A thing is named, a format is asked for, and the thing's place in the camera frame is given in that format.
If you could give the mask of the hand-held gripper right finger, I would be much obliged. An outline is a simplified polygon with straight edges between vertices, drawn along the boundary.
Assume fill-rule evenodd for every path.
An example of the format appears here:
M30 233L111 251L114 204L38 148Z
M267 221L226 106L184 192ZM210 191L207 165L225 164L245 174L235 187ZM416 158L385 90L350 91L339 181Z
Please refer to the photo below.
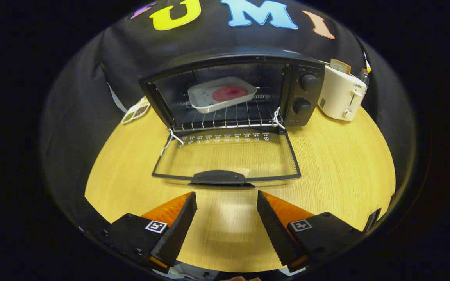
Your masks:
M363 236L330 212L315 215L264 191L257 194L257 211L281 264L290 272L326 263Z

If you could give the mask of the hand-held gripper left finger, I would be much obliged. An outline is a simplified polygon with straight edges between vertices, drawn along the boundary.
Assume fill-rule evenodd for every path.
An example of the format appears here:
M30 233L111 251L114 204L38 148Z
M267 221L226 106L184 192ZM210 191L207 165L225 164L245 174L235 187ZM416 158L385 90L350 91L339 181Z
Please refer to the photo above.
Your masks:
M188 192L144 215L127 213L94 234L130 262L168 273L180 254L197 209L195 192Z

